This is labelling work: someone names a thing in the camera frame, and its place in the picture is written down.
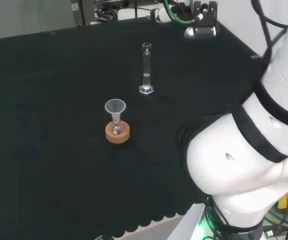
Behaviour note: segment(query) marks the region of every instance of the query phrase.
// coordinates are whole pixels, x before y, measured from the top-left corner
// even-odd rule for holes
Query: clear plastic funnel
[[[121,99],[111,99],[105,104],[105,109],[112,114],[111,130],[114,134],[124,131],[124,124],[120,120],[120,114],[126,109],[126,103]]]

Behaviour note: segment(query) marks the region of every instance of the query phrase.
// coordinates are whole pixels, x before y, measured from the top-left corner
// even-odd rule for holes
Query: table surface
[[[0,240],[120,237],[201,202],[176,131],[229,111],[262,61],[224,27],[209,39],[184,30],[141,18],[0,39]],[[105,138],[112,98],[126,102],[121,146]]]

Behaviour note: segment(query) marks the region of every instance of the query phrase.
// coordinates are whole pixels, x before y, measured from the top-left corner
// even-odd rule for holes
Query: gray wall
[[[0,38],[74,26],[70,0],[0,0]]]

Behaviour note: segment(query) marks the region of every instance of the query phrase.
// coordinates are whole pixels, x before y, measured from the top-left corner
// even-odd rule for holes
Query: funnel
[[[105,104],[105,109],[113,118],[113,121],[106,126],[106,138],[116,144],[128,140],[129,125],[120,120],[120,114],[126,109],[126,103],[121,99],[111,99]]]
[[[125,110],[126,103],[121,99],[111,99],[105,104],[105,109],[112,114],[113,122],[120,123],[120,114]]]

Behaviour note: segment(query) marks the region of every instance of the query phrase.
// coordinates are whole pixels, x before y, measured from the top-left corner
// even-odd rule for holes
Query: glass graduated cylinder
[[[144,42],[143,44],[143,85],[139,87],[139,91],[143,94],[149,94],[154,91],[150,85],[150,59],[151,59],[151,43]]]

